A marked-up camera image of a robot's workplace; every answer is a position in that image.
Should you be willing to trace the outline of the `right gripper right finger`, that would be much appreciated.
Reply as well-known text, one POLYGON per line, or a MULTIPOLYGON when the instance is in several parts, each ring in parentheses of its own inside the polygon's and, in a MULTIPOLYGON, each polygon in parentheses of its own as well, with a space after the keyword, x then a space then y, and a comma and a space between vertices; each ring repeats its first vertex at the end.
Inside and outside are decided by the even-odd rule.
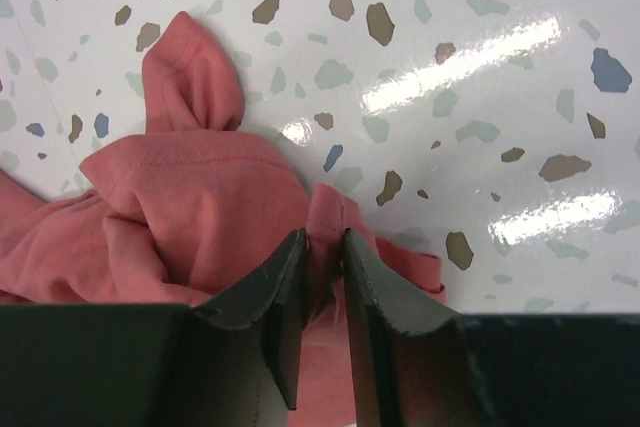
POLYGON ((459 314, 386 265, 352 229, 342 253, 357 425, 487 425, 459 314))

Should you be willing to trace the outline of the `salmon pink t shirt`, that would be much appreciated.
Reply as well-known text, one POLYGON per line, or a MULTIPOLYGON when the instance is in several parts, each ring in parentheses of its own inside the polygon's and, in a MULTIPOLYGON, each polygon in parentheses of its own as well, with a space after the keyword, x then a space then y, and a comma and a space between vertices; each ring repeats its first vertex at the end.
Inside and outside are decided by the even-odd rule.
POLYGON ((46 202, 1 179, 1 300, 199 305, 265 261, 292 231, 310 248, 309 311, 292 426, 356 420, 343 233, 437 301, 441 262, 376 236, 334 188, 303 188, 263 137, 243 132, 244 96, 215 38, 177 14, 142 66, 146 131, 87 157, 83 195, 46 202))

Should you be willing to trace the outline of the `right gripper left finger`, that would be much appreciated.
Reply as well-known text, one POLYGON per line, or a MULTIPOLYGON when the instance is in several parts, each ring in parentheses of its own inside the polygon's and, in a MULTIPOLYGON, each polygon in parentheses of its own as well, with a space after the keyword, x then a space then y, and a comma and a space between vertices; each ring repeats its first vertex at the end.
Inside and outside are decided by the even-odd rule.
POLYGON ((307 238, 290 232, 269 257, 195 308, 216 337, 205 392, 216 410, 293 410, 297 403, 307 238))

